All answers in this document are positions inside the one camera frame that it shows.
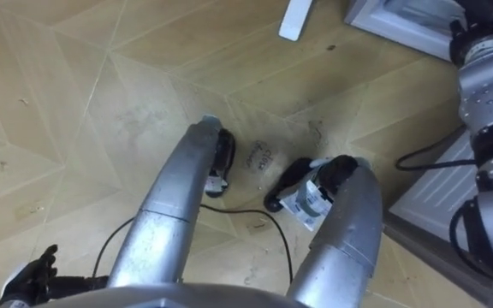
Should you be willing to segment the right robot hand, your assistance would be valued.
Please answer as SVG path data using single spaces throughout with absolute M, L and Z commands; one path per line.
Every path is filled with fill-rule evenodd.
M 465 26 L 460 20 L 449 23 L 450 61 L 457 67 L 467 62 L 469 51 L 477 44 L 493 39 L 493 0 L 455 0 L 464 9 Z

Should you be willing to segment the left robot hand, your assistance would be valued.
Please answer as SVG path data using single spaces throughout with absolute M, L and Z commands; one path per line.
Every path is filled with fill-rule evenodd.
M 11 275 L 3 286 L 0 308 L 27 308 L 49 301 L 49 281 L 57 275 L 58 245 L 48 246 L 41 256 Z

